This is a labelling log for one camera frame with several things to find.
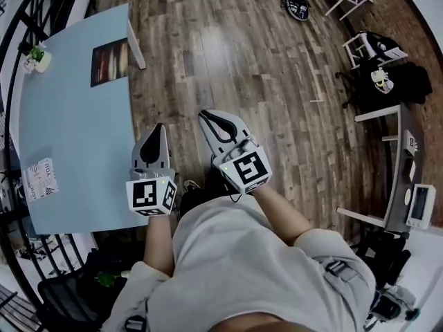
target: cable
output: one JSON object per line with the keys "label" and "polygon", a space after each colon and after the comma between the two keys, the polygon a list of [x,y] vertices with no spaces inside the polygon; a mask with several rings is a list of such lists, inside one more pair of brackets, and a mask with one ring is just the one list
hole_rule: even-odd
{"label": "cable", "polygon": [[229,198],[231,199],[232,202],[236,203],[236,202],[238,202],[238,201],[240,200],[240,198],[242,197],[242,195],[243,195],[243,194],[240,194],[240,196],[237,198],[236,201],[234,201],[234,199],[233,199],[233,195],[232,195],[232,194],[229,194]]}

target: device screen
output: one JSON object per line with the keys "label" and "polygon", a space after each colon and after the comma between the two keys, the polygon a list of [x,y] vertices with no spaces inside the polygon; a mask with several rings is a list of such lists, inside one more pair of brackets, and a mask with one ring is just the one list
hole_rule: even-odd
{"label": "device screen", "polygon": [[426,203],[426,196],[428,195],[428,189],[417,187],[415,194],[415,202],[411,218],[420,220],[424,213],[424,204]]}

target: potted plant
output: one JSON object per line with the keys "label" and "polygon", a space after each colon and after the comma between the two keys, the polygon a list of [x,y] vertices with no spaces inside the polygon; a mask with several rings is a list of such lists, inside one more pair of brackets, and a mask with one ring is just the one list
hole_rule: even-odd
{"label": "potted plant", "polygon": [[52,55],[43,50],[45,47],[46,46],[40,42],[38,46],[33,46],[26,56],[24,66],[28,73],[31,73],[34,69],[39,73],[43,73],[48,68]]}

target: white chair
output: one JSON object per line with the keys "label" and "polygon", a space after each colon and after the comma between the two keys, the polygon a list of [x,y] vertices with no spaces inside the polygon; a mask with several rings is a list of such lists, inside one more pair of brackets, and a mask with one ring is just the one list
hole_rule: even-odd
{"label": "white chair", "polygon": [[[352,51],[350,48],[350,44],[353,42],[356,42],[356,44],[360,44],[355,48],[354,51]],[[371,59],[377,56],[377,52],[373,49],[373,47],[371,47],[368,42],[368,35],[366,32],[359,33],[355,37],[351,38],[349,41],[344,43],[343,47],[346,50],[353,69],[360,67],[359,60],[361,58],[367,57],[368,59]],[[378,66],[383,66],[395,60],[403,59],[406,57],[408,57],[408,55],[404,51],[402,51],[399,47],[395,47],[390,50],[384,51],[383,56],[377,57],[377,59],[379,60]]]}

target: gray shirt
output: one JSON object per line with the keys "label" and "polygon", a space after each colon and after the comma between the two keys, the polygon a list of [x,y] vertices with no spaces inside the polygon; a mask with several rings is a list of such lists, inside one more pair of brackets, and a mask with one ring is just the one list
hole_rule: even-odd
{"label": "gray shirt", "polygon": [[339,233],[313,229],[283,243],[252,196],[189,211],[173,238],[172,278],[134,265],[103,331],[146,315],[148,331],[208,331],[230,317],[269,313],[315,331],[361,331],[375,280]]}

